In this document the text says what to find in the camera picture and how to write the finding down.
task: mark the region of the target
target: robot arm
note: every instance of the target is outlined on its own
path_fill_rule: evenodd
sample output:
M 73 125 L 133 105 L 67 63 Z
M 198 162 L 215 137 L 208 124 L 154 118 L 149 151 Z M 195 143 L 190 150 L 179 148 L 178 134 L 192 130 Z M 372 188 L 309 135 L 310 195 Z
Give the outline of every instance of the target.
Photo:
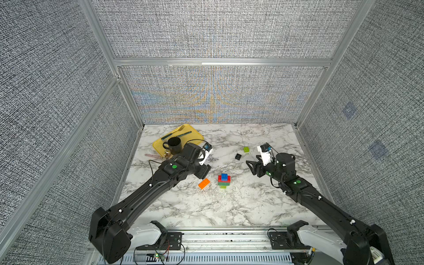
M 145 238 L 147 241 L 142 244 L 149 245 L 156 242 L 161 234 L 166 234 L 165 228 L 155 221 L 141 231 L 129 229 L 153 201 L 181 180 L 185 180 L 187 175 L 194 174 L 199 179 L 204 179 L 211 167 L 203 162 L 206 151 L 211 148 L 208 146 L 202 149 L 195 144 L 186 143 L 180 154 L 162 162 L 153 176 L 135 192 L 107 211 L 100 207 L 93 213 L 89 240 L 109 264 L 119 260 L 130 248 L 133 235 L 127 232 L 141 233 L 138 238 Z
M 296 175 L 295 156 L 279 153 L 270 162 L 266 153 L 272 150 L 267 143 L 260 146 L 259 161 L 246 161 L 254 175 L 268 175 L 278 181 L 283 193 L 308 208 L 330 226 L 342 239 L 314 229 L 307 222 L 298 221 L 287 228 L 289 245 L 309 245 L 343 264 L 373 265 L 382 261 L 394 265 L 392 253 L 383 229 L 368 226 L 344 212 L 323 197 L 308 181 Z

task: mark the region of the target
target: black mounting plate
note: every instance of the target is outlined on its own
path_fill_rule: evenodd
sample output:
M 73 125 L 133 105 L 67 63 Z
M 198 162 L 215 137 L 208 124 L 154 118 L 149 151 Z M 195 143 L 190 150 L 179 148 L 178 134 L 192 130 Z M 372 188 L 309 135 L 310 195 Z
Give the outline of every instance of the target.
M 310 246 L 299 246 L 297 248 L 290 247 L 286 242 L 287 232 L 268 232 L 271 241 L 271 247 L 274 250 L 277 249 L 310 249 Z
M 169 241 L 169 250 L 180 250 L 181 248 L 181 237 L 183 233 L 180 232 L 168 232 L 166 235 L 166 240 Z M 156 250 L 167 250 L 168 244 L 165 244 L 159 248 L 156 248 Z M 152 245 L 141 245 L 136 248 L 136 250 L 154 250 Z

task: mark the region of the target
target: gray textured wall panel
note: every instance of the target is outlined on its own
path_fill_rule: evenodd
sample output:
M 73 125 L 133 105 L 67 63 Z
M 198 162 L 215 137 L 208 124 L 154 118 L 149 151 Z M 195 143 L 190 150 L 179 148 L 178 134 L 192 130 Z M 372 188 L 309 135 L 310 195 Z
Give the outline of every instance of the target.
M 0 8 L 0 229 L 112 77 L 78 1 Z
M 92 0 L 116 57 L 329 58 L 360 0 Z
M 322 71 L 322 67 L 122 67 L 145 123 L 293 123 Z
M 110 207 L 137 131 L 115 88 L 2 265 L 81 264 L 91 214 Z
M 337 205 L 424 248 L 424 3 L 377 0 L 301 128 Z

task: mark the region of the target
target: white marble surface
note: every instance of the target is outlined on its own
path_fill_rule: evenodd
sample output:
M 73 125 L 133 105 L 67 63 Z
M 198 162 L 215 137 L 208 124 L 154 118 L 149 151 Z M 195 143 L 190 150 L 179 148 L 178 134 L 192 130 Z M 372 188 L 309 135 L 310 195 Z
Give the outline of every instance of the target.
M 146 153 L 157 154 L 153 141 L 178 125 L 146 125 L 120 199 L 151 177 Z M 200 179 L 190 175 L 153 202 L 133 226 L 159 221 L 165 227 L 181 226 L 285 226 L 298 220 L 324 224 L 316 215 L 271 186 L 267 176 L 253 176 L 246 160 L 256 160 L 256 146 L 268 142 L 279 152 L 296 155 L 297 174 L 318 187 L 290 124 L 194 124 L 214 147 L 207 163 L 211 183 L 201 190 Z M 243 147 L 250 148 L 249 153 Z M 242 155 L 240 161 L 234 157 Z M 152 163 L 153 170 L 159 164 Z M 218 186 L 218 174 L 231 176 L 227 189 Z

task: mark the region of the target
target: blue square marker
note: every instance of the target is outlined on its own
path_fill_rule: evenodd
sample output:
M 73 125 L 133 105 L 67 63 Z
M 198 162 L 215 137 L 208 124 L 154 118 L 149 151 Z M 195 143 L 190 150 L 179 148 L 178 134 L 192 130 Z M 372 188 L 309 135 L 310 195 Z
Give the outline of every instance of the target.
M 357 108 L 352 102 L 348 102 L 344 109 L 342 110 L 343 114 L 346 116 L 346 119 L 350 120 L 355 115 Z
M 368 146 L 368 150 L 371 155 L 376 160 L 381 160 L 383 157 L 389 154 L 389 150 L 387 147 L 381 142 L 381 140 L 375 140 L 370 146 Z

